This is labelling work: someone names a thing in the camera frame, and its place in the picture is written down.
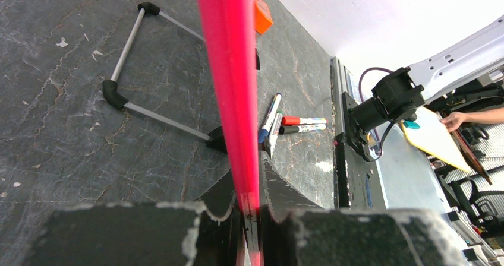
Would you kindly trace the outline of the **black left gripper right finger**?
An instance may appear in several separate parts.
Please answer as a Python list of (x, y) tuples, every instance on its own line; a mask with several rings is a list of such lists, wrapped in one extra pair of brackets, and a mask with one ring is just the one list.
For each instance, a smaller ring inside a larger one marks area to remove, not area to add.
[(430, 210), (325, 210), (260, 158), (264, 265), (465, 265), (448, 224)]

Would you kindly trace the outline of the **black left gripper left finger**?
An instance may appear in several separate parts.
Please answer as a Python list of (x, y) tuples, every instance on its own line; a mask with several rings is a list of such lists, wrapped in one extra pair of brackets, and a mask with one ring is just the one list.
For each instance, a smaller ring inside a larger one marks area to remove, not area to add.
[(24, 265), (240, 265), (230, 173), (189, 202), (79, 204), (54, 211)]

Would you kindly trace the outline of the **pink framed whiteboard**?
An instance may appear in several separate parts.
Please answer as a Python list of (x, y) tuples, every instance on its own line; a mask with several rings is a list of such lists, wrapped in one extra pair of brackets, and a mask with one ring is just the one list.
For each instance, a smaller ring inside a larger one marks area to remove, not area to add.
[(254, 0), (197, 1), (248, 253), (261, 265)]

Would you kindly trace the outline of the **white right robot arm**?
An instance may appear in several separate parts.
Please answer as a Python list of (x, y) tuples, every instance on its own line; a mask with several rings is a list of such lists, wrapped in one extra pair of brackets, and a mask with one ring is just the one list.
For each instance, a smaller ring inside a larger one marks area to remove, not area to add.
[(371, 90), (371, 97), (347, 108), (350, 131), (362, 135), (385, 122), (410, 117), (460, 86), (503, 68), (503, 17), (423, 61), (388, 72)]

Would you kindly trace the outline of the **person forearm outside cell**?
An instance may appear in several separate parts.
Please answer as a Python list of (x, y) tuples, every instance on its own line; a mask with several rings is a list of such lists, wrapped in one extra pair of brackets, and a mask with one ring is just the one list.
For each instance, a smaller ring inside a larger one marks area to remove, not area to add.
[(489, 125), (502, 124), (504, 121), (503, 114), (502, 107), (482, 112), (470, 112), (465, 114), (465, 122)]

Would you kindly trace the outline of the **person hand outside cell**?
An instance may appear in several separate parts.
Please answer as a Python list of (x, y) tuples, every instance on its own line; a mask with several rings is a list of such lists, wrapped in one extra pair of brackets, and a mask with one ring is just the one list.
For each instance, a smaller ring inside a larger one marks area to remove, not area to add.
[(444, 124), (448, 132), (456, 131), (464, 122), (467, 120), (467, 115), (461, 112), (453, 112), (445, 118), (441, 119), (440, 122)]

